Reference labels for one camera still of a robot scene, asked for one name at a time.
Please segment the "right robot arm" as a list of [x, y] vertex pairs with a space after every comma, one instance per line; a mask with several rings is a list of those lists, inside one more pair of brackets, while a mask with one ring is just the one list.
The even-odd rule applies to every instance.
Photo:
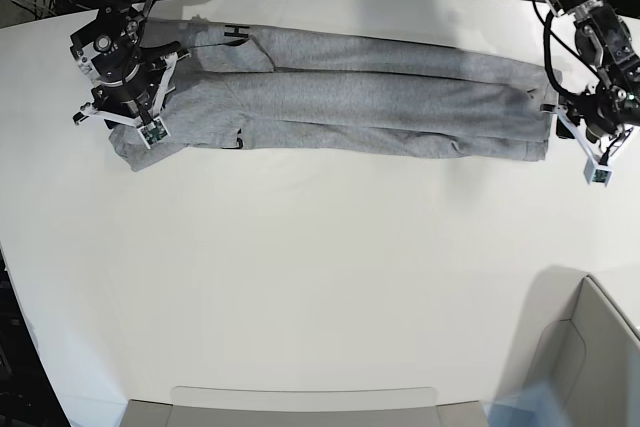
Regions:
[[154, 4], [144, 0], [137, 8], [111, 2], [70, 36], [71, 54], [92, 85], [92, 100], [72, 117], [75, 125], [93, 117], [109, 128], [132, 127], [147, 145], [169, 135], [161, 112], [174, 90], [176, 66], [189, 52], [178, 41], [142, 45]]

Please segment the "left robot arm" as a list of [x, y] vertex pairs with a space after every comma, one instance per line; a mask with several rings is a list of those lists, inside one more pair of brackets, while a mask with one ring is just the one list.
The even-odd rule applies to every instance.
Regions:
[[[639, 125], [639, 55], [631, 33], [607, 0], [544, 1], [549, 6], [543, 21], [544, 67], [569, 122], [561, 133], [584, 125], [585, 140], [599, 145], [598, 162], [605, 165]], [[552, 23], [561, 16], [573, 18], [574, 52], [598, 79], [581, 93], [562, 87], [552, 67]]]

